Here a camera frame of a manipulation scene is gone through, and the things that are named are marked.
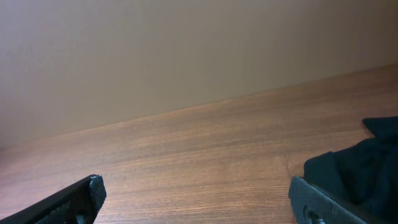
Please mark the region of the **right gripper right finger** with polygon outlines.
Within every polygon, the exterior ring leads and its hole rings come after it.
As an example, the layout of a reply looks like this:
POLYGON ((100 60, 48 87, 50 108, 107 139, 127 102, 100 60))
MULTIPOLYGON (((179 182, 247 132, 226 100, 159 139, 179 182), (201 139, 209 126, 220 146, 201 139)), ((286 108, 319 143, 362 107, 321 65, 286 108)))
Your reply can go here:
POLYGON ((289 199, 299 224, 377 224, 384 223, 359 207, 341 200, 299 176, 290 182, 289 199))

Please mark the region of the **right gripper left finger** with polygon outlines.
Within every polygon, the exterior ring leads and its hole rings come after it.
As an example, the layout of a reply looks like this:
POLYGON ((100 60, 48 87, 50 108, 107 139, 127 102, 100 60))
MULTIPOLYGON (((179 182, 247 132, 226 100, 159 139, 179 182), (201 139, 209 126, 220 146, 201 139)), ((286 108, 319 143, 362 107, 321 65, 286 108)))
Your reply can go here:
POLYGON ((89 175, 1 220, 1 224, 92 224, 106 199, 103 177, 89 175))

